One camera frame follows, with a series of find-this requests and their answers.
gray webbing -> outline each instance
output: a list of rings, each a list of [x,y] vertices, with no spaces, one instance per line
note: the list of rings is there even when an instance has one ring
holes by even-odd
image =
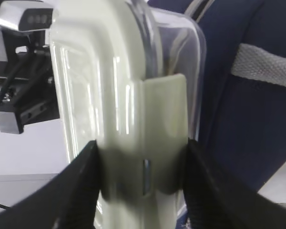
[[[241,44],[231,74],[286,87],[286,58],[253,45]]]

transparent plastic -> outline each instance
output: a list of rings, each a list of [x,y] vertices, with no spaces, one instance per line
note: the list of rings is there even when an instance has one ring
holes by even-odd
[[[198,140],[206,44],[189,17],[152,8],[160,32],[164,75],[181,73],[187,80],[189,138]]]

blue fabric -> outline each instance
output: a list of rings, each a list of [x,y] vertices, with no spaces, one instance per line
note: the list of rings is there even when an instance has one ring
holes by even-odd
[[[184,13],[193,0],[149,0],[148,4],[155,8]]]
[[[267,0],[242,42],[286,57],[286,0]],[[207,151],[259,190],[286,162],[286,88],[230,75],[216,105]]]
[[[263,0],[216,0],[200,21],[207,44],[199,135],[205,148],[238,46],[262,3]]]

